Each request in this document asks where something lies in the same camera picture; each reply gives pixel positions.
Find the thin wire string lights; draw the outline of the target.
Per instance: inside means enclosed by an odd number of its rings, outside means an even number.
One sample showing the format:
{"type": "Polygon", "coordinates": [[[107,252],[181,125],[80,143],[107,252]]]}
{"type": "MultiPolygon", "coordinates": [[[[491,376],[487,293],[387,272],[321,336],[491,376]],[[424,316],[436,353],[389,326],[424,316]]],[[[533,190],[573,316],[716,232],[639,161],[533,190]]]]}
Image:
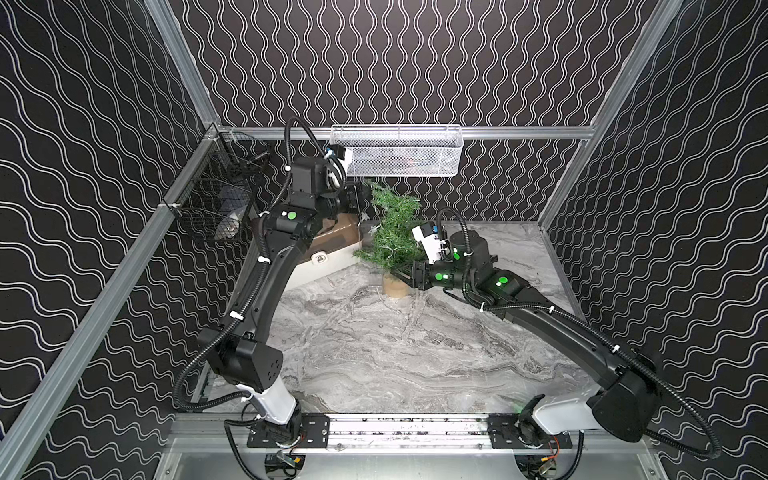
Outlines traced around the thin wire string lights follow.
{"type": "Polygon", "coordinates": [[[381,207],[380,223],[372,231],[371,242],[357,256],[385,270],[409,266],[421,259],[421,247],[412,235],[412,229],[419,224],[418,209],[418,204],[412,202],[381,207]]]}

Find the small green christmas tree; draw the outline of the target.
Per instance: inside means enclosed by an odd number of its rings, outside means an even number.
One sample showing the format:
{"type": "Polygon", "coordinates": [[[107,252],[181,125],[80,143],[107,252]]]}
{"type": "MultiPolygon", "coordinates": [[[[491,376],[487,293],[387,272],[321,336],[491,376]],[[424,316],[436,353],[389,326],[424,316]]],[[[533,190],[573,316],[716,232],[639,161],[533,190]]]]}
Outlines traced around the small green christmas tree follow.
{"type": "Polygon", "coordinates": [[[418,218],[420,200],[372,181],[366,181],[364,185],[370,190],[370,203],[379,223],[369,230],[370,240],[355,255],[383,271],[382,288],[386,296],[404,298],[411,287],[402,277],[411,272],[414,261],[425,259],[423,248],[412,233],[413,228],[421,224],[418,218]]]}

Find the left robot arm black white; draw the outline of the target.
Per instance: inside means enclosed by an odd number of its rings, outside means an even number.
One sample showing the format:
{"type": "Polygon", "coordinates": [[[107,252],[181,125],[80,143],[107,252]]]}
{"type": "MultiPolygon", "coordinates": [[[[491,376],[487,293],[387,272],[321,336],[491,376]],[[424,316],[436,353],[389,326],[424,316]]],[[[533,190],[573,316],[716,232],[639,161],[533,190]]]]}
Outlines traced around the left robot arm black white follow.
{"type": "Polygon", "coordinates": [[[172,390],[176,406],[188,412],[236,399],[246,401],[257,417],[239,420],[237,426],[260,428],[283,448],[300,442],[302,413],[281,378],[282,352],[267,344],[273,316],[315,238],[349,207],[347,175],[340,158],[330,146],[317,150],[315,156],[286,158],[287,173],[279,193],[254,220],[256,264],[232,297],[228,322],[220,329],[201,330],[199,351],[178,374],[172,390]],[[234,385],[235,392],[208,401],[187,399],[183,384],[202,363],[234,385]]]}

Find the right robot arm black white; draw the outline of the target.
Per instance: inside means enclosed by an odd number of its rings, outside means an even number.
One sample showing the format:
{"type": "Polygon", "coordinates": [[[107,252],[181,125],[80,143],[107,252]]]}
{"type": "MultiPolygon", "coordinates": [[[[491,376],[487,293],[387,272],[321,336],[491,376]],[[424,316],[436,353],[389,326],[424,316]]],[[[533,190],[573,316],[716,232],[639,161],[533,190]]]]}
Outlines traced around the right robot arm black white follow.
{"type": "Polygon", "coordinates": [[[699,459],[722,453],[711,424],[661,375],[653,356],[621,343],[586,320],[546,298],[520,275],[496,267],[485,238],[459,222],[454,234],[443,220],[406,224],[410,244],[421,258],[399,267],[395,276],[412,288],[441,288],[447,295],[479,312],[517,324],[578,365],[591,382],[580,393],[534,396],[515,414],[508,432],[525,448],[539,448],[571,431],[599,430],[637,443],[645,437],[699,459]],[[701,428],[705,447],[687,445],[650,423],[664,399],[679,405],[701,428]]]}

